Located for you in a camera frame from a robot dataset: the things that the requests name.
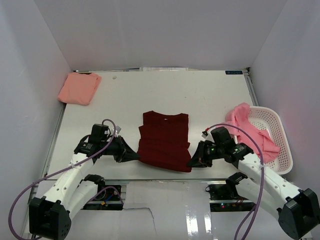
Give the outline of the dark red t shirt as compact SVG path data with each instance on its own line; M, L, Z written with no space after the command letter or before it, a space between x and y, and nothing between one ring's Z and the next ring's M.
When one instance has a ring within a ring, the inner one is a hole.
M180 113L165 115L155 111L143 113L143 125L139 127L140 140L137 153L139 161L153 167L191 172L187 166L191 160L189 115Z

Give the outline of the papers behind table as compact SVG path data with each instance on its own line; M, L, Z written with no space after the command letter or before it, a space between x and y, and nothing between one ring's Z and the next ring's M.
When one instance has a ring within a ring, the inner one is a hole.
M140 72L181 72L188 71L188 67L140 67Z

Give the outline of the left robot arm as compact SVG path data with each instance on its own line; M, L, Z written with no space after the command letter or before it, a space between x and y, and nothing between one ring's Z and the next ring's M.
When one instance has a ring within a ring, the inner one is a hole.
M67 170L42 196L29 203L29 232L49 240L64 240L75 215L89 202L106 198L104 177L90 174L89 170L103 156L112 156L117 163L135 161L140 156L133 151L121 129L110 129L104 123L94 124L73 151Z

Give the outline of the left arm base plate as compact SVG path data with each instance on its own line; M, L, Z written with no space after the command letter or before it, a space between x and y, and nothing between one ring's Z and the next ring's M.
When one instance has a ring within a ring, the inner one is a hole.
M108 202L108 201L120 201L121 197L121 185L98 185L97 192L104 189L98 196L90 201L91 202Z

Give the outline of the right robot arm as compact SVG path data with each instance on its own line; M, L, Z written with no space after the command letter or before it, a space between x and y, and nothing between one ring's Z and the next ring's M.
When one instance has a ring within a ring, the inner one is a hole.
M263 208L293 240L301 239L318 226L317 194L309 188L299 188L264 165L262 155L255 154L245 143L236 143L226 127L226 124L211 126L213 140L200 141L187 166L207 168L217 159L232 164L237 172L225 181L226 195L233 200L243 197L255 203L254 216Z

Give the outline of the pink t shirt in basket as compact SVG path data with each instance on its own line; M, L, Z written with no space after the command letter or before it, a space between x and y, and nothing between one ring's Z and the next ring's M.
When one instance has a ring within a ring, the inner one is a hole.
M280 153L280 148L276 146L267 130L260 130L249 121L250 105L241 103L225 116L225 124L230 124L244 130L258 145L262 152L263 162L270 163L276 159Z

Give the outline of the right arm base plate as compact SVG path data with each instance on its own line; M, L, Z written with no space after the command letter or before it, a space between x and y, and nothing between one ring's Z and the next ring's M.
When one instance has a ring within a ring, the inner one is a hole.
M210 200L234 200L236 202L241 202L247 200L239 196L237 193L228 189L226 184L209 184L205 188L205 192L209 193Z

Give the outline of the folded salmon t shirt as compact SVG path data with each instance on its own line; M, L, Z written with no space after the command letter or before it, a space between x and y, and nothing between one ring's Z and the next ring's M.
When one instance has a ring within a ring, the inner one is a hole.
M87 106L91 103L102 78L95 74L69 73L57 99L65 104Z

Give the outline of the white perforated plastic basket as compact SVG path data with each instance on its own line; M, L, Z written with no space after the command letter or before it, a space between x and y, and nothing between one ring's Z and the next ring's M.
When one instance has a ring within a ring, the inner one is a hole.
M293 158L287 136L279 115L270 108L250 106L249 122L259 130L266 130L275 145L280 148L277 158L268 166L279 175L288 174L293 168Z

